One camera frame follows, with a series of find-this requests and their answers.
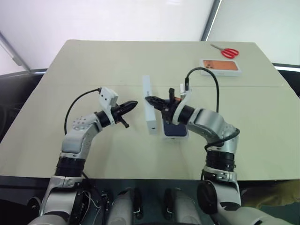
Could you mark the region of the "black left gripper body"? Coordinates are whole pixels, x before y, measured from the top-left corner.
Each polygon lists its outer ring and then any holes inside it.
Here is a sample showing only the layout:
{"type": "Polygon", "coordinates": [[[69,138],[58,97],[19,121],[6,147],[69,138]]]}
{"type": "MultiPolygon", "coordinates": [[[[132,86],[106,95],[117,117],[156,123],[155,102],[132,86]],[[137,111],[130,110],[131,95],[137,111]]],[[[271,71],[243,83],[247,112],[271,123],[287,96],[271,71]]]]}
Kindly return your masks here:
{"type": "Polygon", "coordinates": [[[129,128],[129,124],[123,119],[123,115],[121,115],[121,108],[119,106],[112,108],[111,113],[116,124],[121,123],[125,128],[129,128]]]}

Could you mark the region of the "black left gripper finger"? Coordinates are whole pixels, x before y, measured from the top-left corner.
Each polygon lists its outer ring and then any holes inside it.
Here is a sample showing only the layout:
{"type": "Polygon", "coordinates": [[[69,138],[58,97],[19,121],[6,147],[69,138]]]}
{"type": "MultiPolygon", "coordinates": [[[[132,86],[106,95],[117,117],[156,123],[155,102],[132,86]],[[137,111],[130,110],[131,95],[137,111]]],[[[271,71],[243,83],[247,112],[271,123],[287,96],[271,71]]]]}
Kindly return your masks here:
{"type": "Polygon", "coordinates": [[[137,101],[135,100],[130,100],[130,101],[127,101],[121,105],[119,105],[119,107],[121,109],[134,109],[136,107],[136,105],[138,104],[137,101]]]}
{"type": "Polygon", "coordinates": [[[122,104],[121,115],[127,114],[136,107],[137,104],[122,104]]]}

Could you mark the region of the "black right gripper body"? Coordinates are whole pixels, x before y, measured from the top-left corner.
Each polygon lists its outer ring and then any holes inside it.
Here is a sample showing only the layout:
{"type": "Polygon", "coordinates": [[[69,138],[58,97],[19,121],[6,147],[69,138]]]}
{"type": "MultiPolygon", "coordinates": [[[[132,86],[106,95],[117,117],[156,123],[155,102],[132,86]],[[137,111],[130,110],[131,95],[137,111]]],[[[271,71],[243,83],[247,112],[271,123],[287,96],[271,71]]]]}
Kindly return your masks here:
{"type": "Polygon", "coordinates": [[[176,109],[178,108],[180,101],[175,101],[171,103],[170,101],[165,101],[163,104],[163,109],[161,111],[162,119],[168,124],[179,124],[176,120],[173,122],[174,114],[176,109]]]}

